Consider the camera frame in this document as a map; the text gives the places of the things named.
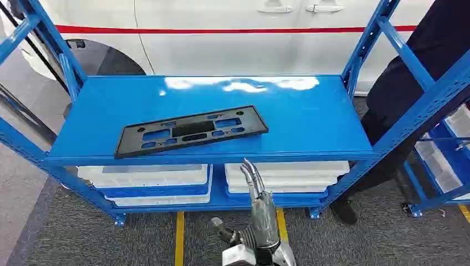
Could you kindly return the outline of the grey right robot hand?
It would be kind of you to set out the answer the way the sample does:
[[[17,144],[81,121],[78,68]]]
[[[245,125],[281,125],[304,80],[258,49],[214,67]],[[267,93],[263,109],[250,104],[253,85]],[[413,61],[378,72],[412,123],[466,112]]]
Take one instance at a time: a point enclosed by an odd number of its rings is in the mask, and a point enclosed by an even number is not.
[[[280,236],[272,195],[265,189],[254,164],[245,158],[240,169],[245,176],[251,198],[252,224],[241,231],[226,228],[218,217],[213,217],[210,224],[220,239],[231,247],[244,244],[252,250],[273,248],[280,243]]]

